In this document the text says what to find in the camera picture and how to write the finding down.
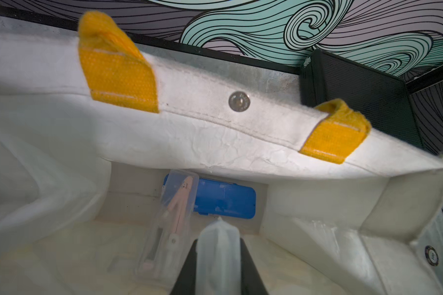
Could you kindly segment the blue miffy compass case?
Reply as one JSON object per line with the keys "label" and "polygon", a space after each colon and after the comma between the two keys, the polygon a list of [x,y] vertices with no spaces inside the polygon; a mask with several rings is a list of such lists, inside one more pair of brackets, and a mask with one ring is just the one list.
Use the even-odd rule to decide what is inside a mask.
{"label": "blue miffy compass case", "polygon": [[171,170],[164,178],[161,198],[157,214],[162,215],[176,192],[186,178],[192,178],[194,183],[189,193],[189,204],[193,211],[200,215],[228,216],[242,219],[252,219],[256,213],[257,194],[248,186],[236,183],[199,178],[195,173],[184,170]]}

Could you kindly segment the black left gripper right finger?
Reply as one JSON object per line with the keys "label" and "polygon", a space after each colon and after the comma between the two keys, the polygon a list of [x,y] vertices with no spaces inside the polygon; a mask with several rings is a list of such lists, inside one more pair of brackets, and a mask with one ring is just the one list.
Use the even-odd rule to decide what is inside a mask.
{"label": "black left gripper right finger", "polygon": [[255,263],[244,242],[241,240],[241,294],[242,295],[268,295],[268,291],[257,271]]}

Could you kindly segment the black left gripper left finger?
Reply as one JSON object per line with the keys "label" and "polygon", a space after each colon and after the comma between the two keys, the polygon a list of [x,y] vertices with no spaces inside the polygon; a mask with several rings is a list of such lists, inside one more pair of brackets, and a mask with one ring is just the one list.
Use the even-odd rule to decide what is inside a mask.
{"label": "black left gripper left finger", "polygon": [[182,269],[177,277],[170,295],[195,295],[196,292],[196,268],[197,268],[197,240],[189,250]]}

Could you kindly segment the white canvas tote bag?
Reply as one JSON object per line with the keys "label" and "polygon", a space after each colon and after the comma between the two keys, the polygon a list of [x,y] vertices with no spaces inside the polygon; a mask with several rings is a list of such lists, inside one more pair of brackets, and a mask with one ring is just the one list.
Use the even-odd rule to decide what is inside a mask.
{"label": "white canvas tote bag", "polygon": [[259,193],[225,222],[269,294],[443,295],[443,153],[81,24],[0,17],[0,295],[168,293],[135,268],[171,170]]}

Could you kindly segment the pink compass clear case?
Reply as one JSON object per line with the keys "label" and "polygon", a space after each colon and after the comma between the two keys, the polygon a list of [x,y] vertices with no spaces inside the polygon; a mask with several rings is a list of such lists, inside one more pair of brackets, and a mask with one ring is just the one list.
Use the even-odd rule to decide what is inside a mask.
{"label": "pink compass clear case", "polygon": [[172,285],[185,260],[190,240],[199,175],[171,170],[164,178],[159,207],[146,234],[135,273],[138,278]]}

